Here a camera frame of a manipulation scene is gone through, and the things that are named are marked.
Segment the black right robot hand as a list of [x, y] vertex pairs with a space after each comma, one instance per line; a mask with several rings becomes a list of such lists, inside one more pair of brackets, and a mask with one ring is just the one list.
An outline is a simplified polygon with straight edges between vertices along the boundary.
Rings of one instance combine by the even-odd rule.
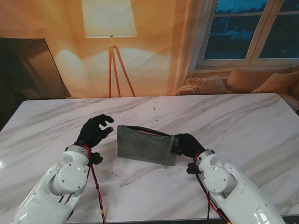
[[177, 146], [175, 146], [171, 152], [177, 155], [185, 155], [189, 158], [195, 158], [196, 155], [205, 151], [205, 148], [197, 141], [195, 137], [188, 133], [180, 133], [175, 135], [178, 140]]

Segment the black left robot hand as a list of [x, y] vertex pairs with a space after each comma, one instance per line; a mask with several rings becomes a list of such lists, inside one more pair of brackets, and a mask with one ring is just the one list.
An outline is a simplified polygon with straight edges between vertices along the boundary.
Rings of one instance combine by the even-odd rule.
[[95, 147], [114, 130], [112, 127], [107, 127], [107, 123], [113, 122], [114, 119], [105, 114], [90, 118], [81, 128], [74, 144], [88, 148]]

